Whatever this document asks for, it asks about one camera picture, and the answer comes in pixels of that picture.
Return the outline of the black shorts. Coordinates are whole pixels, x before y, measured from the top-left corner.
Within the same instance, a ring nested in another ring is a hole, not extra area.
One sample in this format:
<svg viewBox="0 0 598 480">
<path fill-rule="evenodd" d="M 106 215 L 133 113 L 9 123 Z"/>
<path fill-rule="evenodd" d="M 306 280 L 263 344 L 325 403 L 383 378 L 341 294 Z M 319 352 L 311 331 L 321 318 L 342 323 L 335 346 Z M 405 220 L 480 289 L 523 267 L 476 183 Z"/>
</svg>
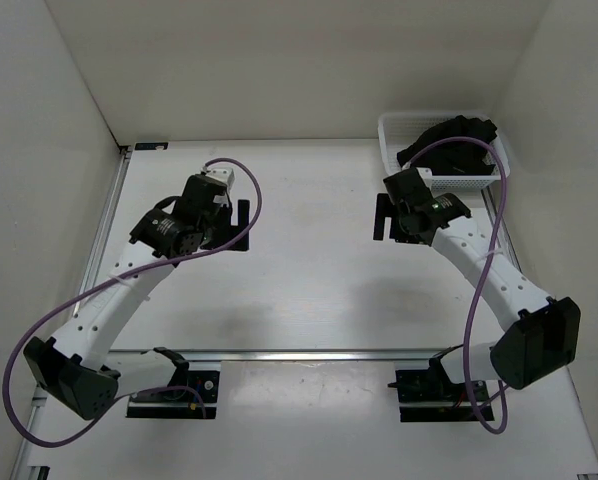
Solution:
<svg viewBox="0 0 598 480">
<path fill-rule="evenodd" d="M 417 157 L 421 150 L 450 137 L 471 137 L 485 143 L 497 138 L 497 127 L 491 120 L 458 115 L 427 129 L 408 148 L 396 155 L 398 164 L 414 168 L 429 168 L 438 176 L 486 176 L 494 166 L 486 164 L 487 151 L 470 142 L 453 141 L 436 146 Z"/>
</svg>

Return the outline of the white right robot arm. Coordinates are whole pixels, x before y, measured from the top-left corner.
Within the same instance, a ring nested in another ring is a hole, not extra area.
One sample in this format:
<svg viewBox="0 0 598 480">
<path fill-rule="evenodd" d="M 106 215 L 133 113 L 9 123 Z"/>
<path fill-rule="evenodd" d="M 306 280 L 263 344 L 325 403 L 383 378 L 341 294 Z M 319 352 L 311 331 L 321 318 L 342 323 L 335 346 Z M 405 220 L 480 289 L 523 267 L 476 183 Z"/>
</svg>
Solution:
<svg viewBox="0 0 598 480">
<path fill-rule="evenodd" d="M 429 362 L 428 387 L 439 399 L 466 380 L 501 381 L 522 390 L 575 359 L 581 310 L 555 299 L 490 246 L 471 210 L 456 195 L 433 195 L 419 170 L 384 179 L 378 194 L 375 240 L 427 245 L 445 257 L 485 301 L 503 335 L 493 343 L 450 347 Z"/>
</svg>

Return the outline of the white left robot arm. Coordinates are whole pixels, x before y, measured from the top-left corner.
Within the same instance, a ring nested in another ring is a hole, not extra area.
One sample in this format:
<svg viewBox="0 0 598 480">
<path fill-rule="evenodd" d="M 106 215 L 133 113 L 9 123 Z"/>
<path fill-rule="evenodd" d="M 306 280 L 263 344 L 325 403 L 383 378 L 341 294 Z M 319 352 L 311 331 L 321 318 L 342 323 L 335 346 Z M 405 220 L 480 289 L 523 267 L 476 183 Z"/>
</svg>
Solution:
<svg viewBox="0 0 598 480">
<path fill-rule="evenodd" d="M 150 293 L 175 271 L 176 258 L 219 247 L 241 233 L 249 204 L 233 204 L 234 172 L 211 167 L 188 178 L 179 196 L 158 202 L 132 229 L 112 267 L 112 285 L 90 296 L 47 340 L 23 349 L 34 378 L 56 400 L 92 420 L 124 395 L 155 388 L 177 400 L 189 386 L 184 358 L 164 347 L 118 361 L 109 351 Z"/>
</svg>

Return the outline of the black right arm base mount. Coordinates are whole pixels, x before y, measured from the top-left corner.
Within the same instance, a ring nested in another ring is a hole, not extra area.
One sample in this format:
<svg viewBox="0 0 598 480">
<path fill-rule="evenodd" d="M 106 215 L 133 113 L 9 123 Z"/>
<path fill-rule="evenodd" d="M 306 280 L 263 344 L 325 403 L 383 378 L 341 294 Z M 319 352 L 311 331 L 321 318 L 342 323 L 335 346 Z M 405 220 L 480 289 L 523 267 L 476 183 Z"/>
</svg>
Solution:
<svg viewBox="0 0 598 480">
<path fill-rule="evenodd" d="M 441 368 L 441 359 L 460 350 L 450 347 L 423 361 L 395 364 L 388 387 L 397 392 L 401 423 L 476 422 L 464 383 L 454 384 Z"/>
</svg>

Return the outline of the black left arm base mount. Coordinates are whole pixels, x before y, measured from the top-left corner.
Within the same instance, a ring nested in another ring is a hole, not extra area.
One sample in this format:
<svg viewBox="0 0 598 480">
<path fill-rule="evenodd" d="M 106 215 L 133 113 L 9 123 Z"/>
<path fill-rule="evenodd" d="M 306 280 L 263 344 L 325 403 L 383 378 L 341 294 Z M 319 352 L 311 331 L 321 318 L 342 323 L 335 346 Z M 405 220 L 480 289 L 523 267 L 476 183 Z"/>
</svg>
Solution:
<svg viewBox="0 0 598 480">
<path fill-rule="evenodd" d="M 166 387 L 152 388 L 130 396 L 129 419 L 213 420 L 217 414 L 220 365 L 198 363 L 180 353 L 158 347 L 176 367 Z"/>
</svg>

